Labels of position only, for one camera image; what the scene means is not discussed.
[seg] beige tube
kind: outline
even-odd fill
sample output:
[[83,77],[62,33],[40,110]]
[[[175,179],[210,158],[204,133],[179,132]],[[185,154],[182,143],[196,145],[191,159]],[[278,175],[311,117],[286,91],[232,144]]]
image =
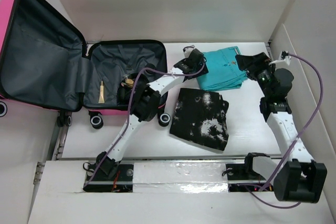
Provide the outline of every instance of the beige tube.
[[103,83],[103,81],[101,81],[101,83],[100,83],[99,102],[98,103],[105,103],[105,100],[104,100],[104,83]]

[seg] gray fabric lining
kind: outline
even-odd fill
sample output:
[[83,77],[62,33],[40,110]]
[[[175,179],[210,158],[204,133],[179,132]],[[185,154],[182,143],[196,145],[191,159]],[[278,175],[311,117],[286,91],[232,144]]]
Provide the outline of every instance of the gray fabric lining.
[[[118,106],[117,90],[122,79],[131,73],[138,73],[151,63],[158,70],[166,71],[165,50],[159,44],[103,44],[92,51],[92,74],[86,89],[83,104],[90,108]],[[145,74],[154,81],[159,76]],[[104,83],[105,103],[98,104],[100,83]]]
[[1,83],[12,97],[75,110],[79,37],[36,0],[20,0],[4,58]]

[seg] suitcase lid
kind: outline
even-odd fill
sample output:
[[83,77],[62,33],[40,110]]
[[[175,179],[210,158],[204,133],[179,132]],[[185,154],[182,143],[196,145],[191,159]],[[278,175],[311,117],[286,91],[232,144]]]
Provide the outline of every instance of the suitcase lid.
[[79,111],[75,75],[87,52],[82,33],[45,0],[0,2],[1,12],[9,8],[9,18],[0,20],[0,30],[6,27],[0,94],[47,109]]

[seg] pink suitcase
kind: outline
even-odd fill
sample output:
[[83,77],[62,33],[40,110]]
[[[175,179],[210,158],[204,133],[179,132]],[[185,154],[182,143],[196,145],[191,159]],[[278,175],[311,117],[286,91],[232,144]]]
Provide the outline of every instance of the pink suitcase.
[[[144,67],[167,72],[161,42],[101,41],[87,51],[80,31],[45,0],[0,1],[0,46],[0,98],[57,110],[59,126],[70,126],[69,112],[85,107],[92,126],[101,128],[100,115],[126,114],[126,76],[132,79]],[[142,81],[159,77],[146,72]],[[104,103],[98,103],[101,81]],[[0,101],[0,117],[6,112]]]

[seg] turquoise garment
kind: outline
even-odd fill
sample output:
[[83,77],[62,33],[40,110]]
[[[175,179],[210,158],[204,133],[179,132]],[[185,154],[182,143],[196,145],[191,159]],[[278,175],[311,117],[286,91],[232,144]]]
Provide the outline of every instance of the turquoise garment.
[[240,71],[235,56],[238,47],[229,47],[218,51],[204,52],[209,73],[197,78],[201,89],[220,91],[238,89],[247,79],[246,72]]

